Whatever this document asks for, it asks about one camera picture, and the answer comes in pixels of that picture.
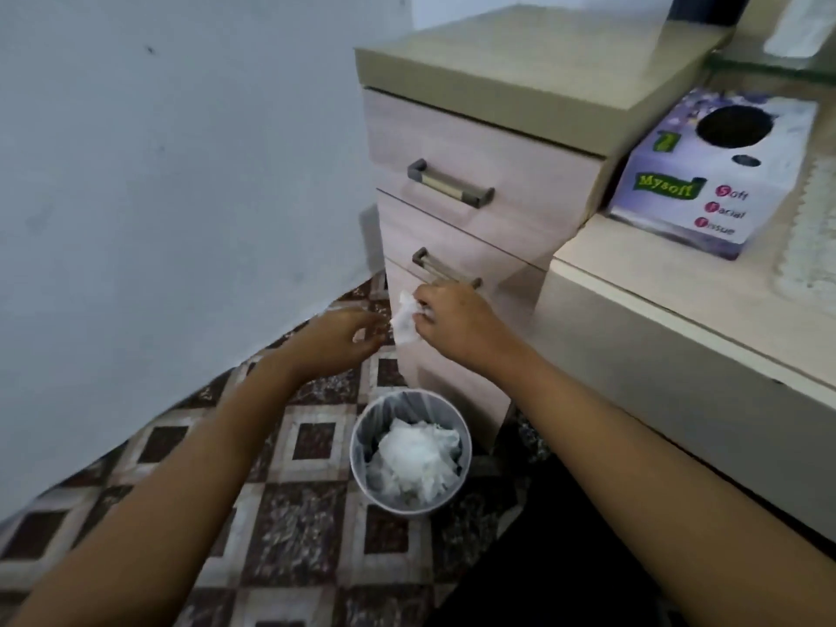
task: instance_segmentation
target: glass shelf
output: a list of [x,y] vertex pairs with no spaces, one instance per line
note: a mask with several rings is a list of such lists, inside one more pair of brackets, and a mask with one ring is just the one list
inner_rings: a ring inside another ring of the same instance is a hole
[[831,36],[818,54],[806,59],[768,55],[763,51],[764,41],[759,37],[737,35],[727,46],[714,51],[708,57],[707,66],[715,71],[761,72],[836,85],[836,36]]

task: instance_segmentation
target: green label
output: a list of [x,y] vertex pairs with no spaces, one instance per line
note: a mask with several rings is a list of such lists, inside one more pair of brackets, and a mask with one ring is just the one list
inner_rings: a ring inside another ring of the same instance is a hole
[[653,191],[668,198],[695,199],[706,182],[705,178],[695,178],[689,182],[672,175],[642,173],[635,175],[633,191]]
[[666,154],[672,152],[676,144],[679,143],[679,139],[682,138],[681,134],[668,132],[665,129],[660,130],[656,134],[659,135],[659,138],[653,143],[653,151],[665,152]]

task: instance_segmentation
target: drawer handle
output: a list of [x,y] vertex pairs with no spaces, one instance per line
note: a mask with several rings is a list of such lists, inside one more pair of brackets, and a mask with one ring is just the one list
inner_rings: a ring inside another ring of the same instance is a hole
[[466,205],[472,206],[474,209],[481,209],[489,204],[493,199],[494,193],[496,193],[496,189],[491,187],[479,194],[479,189],[471,185],[465,185],[459,180],[432,171],[423,158],[418,158],[412,163],[406,169],[406,175],[409,176],[410,180],[420,182],[436,191],[441,191],[446,196],[458,199]]
[[479,286],[482,285],[481,277],[471,279],[460,273],[457,273],[455,270],[453,270],[446,264],[439,262],[432,255],[430,255],[430,252],[426,250],[426,246],[419,248],[417,251],[415,251],[415,254],[412,256],[412,262],[439,279],[446,279],[453,282],[466,283],[469,286],[473,286],[474,289],[477,289]]

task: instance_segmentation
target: forearm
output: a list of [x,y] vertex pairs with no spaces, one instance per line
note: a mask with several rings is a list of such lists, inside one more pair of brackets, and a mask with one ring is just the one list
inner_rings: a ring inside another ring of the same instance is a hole
[[836,566],[734,486],[527,346],[489,375],[692,624],[836,624]]
[[280,358],[265,358],[44,578],[15,627],[170,624],[297,389],[281,367]]

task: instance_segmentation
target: crumpled white tissue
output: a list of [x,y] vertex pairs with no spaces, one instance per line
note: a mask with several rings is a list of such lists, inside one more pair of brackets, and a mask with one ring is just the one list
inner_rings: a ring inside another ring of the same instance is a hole
[[421,340],[421,336],[415,331],[415,320],[412,318],[413,314],[425,314],[432,318],[432,310],[430,308],[421,305],[415,297],[406,291],[401,291],[401,307],[391,320],[392,335],[398,345],[414,343],[415,341]]
[[369,481],[385,496],[416,496],[427,504],[455,484],[458,464],[451,453],[459,442],[458,431],[395,418],[366,467]]

